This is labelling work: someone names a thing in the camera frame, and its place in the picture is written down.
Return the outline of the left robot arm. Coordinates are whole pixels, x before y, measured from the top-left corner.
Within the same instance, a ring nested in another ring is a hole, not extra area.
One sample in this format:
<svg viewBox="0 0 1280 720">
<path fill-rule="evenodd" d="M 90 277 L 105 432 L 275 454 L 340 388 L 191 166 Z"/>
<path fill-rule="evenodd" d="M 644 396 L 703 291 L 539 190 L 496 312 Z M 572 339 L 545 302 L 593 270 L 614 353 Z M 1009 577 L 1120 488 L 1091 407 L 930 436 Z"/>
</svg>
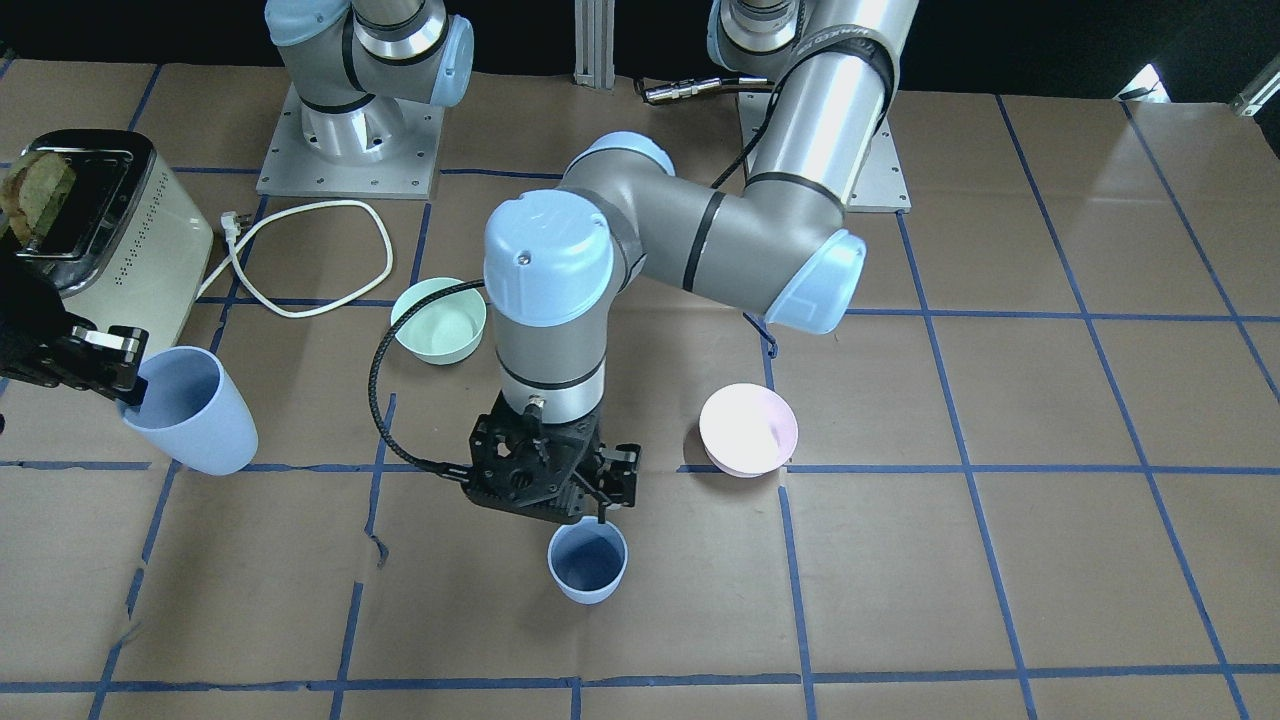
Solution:
<svg viewBox="0 0 1280 720">
<path fill-rule="evenodd" d="M 845 225 L 899 88 L 914 1 L 717 1 L 710 58 L 773 85 L 741 193 L 678 178 L 655 142 L 595 141 L 485 228 L 502 387 L 468 438 L 477 506 L 571 524 L 635 502 L 640 447 L 600 439 L 608 319 L 640 275 L 810 334 L 832 332 L 865 255 Z"/>
</svg>

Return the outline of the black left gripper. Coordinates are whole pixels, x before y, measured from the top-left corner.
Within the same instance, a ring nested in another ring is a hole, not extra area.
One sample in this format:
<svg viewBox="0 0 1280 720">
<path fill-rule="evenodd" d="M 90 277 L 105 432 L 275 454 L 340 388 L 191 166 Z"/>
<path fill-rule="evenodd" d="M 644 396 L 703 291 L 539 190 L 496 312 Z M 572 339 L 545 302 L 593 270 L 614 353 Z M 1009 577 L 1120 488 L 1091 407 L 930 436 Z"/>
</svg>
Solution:
<svg viewBox="0 0 1280 720">
<path fill-rule="evenodd" d="M 543 420 L 540 397 L 513 409 L 498 396 L 468 437 L 472 465 L 463 495 L 483 507 L 561 525 L 586 515 L 604 521 L 608 510 L 632 507 L 641 447 L 607 447 L 599 425 L 598 407 L 554 424 Z"/>
</svg>

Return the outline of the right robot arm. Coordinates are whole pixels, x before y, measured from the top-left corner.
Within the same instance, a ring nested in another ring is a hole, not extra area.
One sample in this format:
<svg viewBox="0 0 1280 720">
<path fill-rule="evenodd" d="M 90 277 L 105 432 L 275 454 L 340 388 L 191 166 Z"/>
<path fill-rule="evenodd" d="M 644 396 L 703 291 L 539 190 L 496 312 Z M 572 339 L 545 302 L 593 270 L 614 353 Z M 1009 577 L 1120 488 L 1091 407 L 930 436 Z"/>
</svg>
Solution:
<svg viewBox="0 0 1280 720">
<path fill-rule="evenodd" d="M 440 1 L 270 1 L 291 91 L 257 188 L 425 199 L 474 29 Z M 3 375 L 137 402 L 206 290 L 212 227 L 133 131 L 35 140 L 3 178 Z"/>
</svg>

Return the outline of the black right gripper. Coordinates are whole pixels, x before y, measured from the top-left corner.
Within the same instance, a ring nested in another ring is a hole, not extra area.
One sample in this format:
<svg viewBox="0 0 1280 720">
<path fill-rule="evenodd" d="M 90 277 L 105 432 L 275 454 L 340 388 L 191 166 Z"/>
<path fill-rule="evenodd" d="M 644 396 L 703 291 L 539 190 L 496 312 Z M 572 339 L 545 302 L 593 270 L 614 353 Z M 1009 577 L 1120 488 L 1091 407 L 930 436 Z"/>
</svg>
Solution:
<svg viewBox="0 0 1280 720">
<path fill-rule="evenodd" d="M 14 255 L 1 263 L 3 377 L 54 388 L 93 391 L 138 406 L 148 382 L 140 377 L 148 333 L 132 325 L 99 329 L 65 310 L 59 292 Z"/>
</svg>

